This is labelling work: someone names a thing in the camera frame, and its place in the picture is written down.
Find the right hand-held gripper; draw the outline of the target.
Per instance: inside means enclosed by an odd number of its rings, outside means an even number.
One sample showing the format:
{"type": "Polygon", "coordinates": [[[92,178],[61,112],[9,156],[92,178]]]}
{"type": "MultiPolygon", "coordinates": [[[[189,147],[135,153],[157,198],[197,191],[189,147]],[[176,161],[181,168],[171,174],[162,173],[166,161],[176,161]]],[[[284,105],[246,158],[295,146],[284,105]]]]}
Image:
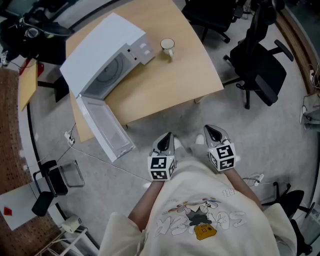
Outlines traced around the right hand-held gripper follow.
{"type": "Polygon", "coordinates": [[[224,172],[235,167],[237,160],[234,143],[227,132],[211,124],[204,126],[208,157],[218,172],[224,172]]]}

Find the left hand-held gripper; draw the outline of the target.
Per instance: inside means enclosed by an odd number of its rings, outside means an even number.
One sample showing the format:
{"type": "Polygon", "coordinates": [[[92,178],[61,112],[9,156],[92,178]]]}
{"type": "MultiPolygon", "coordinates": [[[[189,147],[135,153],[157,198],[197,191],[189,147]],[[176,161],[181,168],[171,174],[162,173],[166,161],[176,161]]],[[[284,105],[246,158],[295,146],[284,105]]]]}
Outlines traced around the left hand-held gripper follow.
{"type": "Polygon", "coordinates": [[[169,181],[176,169],[174,135],[167,132],[152,144],[147,158],[147,167],[152,181],[169,181]]]}

